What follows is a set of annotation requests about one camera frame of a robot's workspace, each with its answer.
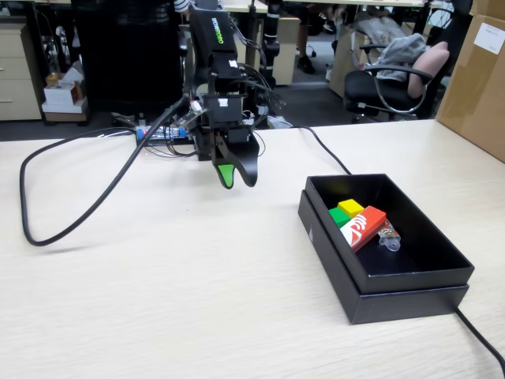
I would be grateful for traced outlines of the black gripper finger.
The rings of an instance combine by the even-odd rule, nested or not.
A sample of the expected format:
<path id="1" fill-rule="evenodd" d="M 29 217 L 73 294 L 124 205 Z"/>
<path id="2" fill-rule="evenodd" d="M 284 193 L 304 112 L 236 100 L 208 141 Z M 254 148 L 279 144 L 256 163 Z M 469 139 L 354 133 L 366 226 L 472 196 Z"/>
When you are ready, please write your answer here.
<path id="1" fill-rule="evenodd" d="M 230 162 L 249 187 L 254 187 L 257 183 L 259 149 L 259 143 L 252 132 L 243 141 L 230 144 Z"/>
<path id="2" fill-rule="evenodd" d="M 216 130 L 211 135 L 211 161 L 222 186 L 228 190 L 234 186 L 235 166 L 231 158 L 232 151 L 222 131 Z"/>

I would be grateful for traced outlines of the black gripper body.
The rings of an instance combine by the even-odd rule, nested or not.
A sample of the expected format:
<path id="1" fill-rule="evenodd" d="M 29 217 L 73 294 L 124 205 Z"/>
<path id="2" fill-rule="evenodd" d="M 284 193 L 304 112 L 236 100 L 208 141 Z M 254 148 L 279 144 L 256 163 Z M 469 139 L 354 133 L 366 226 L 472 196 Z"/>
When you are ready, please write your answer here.
<path id="1" fill-rule="evenodd" d="M 196 150 L 199 161 L 211 160 L 211 135 L 219 130 L 227 142 L 243 141 L 252 127 L 243 122 L 240 96 L 204 96 L 204 113 L 196 121 Z"/>

